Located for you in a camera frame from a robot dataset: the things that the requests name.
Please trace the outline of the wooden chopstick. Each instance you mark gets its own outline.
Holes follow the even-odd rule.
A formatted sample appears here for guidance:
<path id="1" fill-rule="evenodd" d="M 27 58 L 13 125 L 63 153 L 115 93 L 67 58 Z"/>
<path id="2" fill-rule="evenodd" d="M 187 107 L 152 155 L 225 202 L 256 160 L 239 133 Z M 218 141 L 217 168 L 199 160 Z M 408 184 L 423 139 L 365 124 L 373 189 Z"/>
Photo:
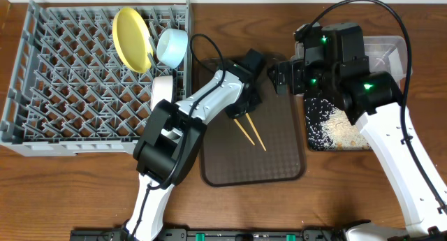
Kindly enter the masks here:
<path id="1" fill-rule="evenodd" d="M 246 113 L 245 115 L 246 115 L 246 117 L 247 117 L 247 119 L 248 119 L 248 121 L 249 121 L 249 123 L 250 123 L 250 125 L 251 125 L 251 127 L 252 127 L 252 129 L 253 129 L 253 131 L 254 131 L 258 141 L 259 141 L 259 143 L 261 144 L 261 147 L 266 152 L 267 150 L 266 150 L 266 147 L 264 145 L 264 142 L 263 142 L 263 140 L 262 140 L 262 138 L 261 138 L 261 136 L 260 136 L 260 134 L 259 134 L 259 132 L 258 132 L 258 130 L 257 130 L 255 124 L 254 124 L 254 122 L 252 121 L 252 118 L 250 117 L 249 113 Z"/>
<path id="2" fill-rule="evenodd" d="M 255 145 L 255 142 L 252 140 L 251 136 L 245 131 L 244 127 L 239 123 L 237 119 L 233 119 L 233 121 L 237 124 L 237 127 L 241 130 L 241 132 L 244 134 L 244 136 L 248 139 L 248 141 Z"/>

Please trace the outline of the pink bowl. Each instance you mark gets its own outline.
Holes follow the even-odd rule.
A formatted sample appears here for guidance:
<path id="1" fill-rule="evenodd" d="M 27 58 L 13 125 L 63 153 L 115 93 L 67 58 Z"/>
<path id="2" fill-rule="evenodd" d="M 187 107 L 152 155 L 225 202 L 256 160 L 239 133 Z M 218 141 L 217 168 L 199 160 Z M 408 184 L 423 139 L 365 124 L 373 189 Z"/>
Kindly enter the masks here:
<path id="1" fill-rule="evenodd" d="M 171 75 L 159 76 L 153 79 L 151 96 L 149 100 L 150 110 L 162 100 L 173 101 L 173 77 Z"/>

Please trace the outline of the light blue bowl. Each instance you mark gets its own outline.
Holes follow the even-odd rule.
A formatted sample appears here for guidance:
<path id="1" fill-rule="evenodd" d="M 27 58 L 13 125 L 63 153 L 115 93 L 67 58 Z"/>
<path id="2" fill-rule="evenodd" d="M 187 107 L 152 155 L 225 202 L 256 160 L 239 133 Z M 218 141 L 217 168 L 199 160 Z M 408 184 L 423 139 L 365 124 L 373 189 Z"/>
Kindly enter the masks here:
<path id="1" fill-rule="evenodd" d="M 188 42 L 189 37 L 185 30 L 166 29 L 156 47 L 158 60 L 170 68 L 177 68 L 186 54 Z"/>

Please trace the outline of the yellow plate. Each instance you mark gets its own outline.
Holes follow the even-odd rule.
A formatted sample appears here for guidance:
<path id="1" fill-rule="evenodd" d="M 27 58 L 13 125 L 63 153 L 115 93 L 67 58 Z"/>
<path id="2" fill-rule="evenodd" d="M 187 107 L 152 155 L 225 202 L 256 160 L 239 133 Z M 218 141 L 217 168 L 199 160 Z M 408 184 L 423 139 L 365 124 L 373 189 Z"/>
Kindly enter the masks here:
<path id="1" fill-rule="evenodd" d="M 142 16 L 130 7 L 122 8 L 112 22 L 112 40 L 121 61 L 130 70 L 145 73 L 152 67 L 148 54 L 154 49 L 151 35 Z"/>

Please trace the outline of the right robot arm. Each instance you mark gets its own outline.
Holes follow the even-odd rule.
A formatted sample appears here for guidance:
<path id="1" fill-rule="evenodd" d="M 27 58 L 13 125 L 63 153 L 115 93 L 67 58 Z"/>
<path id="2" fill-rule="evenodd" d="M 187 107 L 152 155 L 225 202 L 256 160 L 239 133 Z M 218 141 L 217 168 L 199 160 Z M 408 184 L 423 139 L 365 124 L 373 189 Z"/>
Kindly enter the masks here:
<path id="1" fill-rule="evenodd" d="M 446 184 L 422 146 L 386 71 L 371 72 L 362 29 L 356 23 L 303 25 L 301 58 L 274 64 L 268 77 L 278 94 L 310 94 L 346 113 L 377 156 L 399 201 L 405 230 L 359 221 L 341 229 L 341 240 L 445 240 Z"/>

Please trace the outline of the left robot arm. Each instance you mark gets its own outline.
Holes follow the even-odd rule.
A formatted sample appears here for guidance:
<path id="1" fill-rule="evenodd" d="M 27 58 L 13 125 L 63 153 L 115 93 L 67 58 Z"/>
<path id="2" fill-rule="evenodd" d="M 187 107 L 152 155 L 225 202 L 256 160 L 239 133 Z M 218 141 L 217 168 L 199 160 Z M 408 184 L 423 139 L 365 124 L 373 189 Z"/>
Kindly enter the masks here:
<path id="1" fill-rule="evenodd" d="M 236 119 L 261 104 L 256 80 L 264 66 L 265 57 L 250 49 L 240 61 L 225 60 L 190 97 L 158 102 L 133 151 L 140 184 L 123 240 L 153 240 L 160 233 L 170 193 L 191 170 L 207 125 L 220 112 Z"/>

